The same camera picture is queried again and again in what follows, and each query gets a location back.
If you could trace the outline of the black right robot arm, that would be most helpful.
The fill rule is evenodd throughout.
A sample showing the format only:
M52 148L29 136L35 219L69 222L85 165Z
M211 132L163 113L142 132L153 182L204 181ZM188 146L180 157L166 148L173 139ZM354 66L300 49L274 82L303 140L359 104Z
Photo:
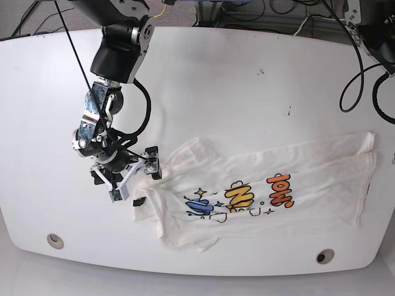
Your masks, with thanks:
M128 197L126 183L138 171L161 179L157 147L137 154L130 147L146 129L151 117L151 98L136 79L155 29L155 17L146 1L73 1L73 6L102 30L100 47L90 71L97 79L88 83L85 109L72 146L82 156L94 160L90 168L96 185L106 184L115 200ZM124 103L123 84L135 85L146 100L141 126L132 133L112 127Z

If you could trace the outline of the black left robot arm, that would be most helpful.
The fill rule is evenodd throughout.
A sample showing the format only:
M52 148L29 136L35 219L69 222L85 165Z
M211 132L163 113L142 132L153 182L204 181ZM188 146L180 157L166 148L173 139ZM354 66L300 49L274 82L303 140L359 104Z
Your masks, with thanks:
M394 76L394 1L344 1L343 21L326 1L322 1L322 4L350 39L360 68L340 95L340 110L349 113L357 107L364 92L365 72L381 67L384 74L373 86L372 104L376 113L393 125L394 118L385 114L379 106L378 90L382 83ZM356 79L360 80L359 93L351 107L345 109L344 96Z

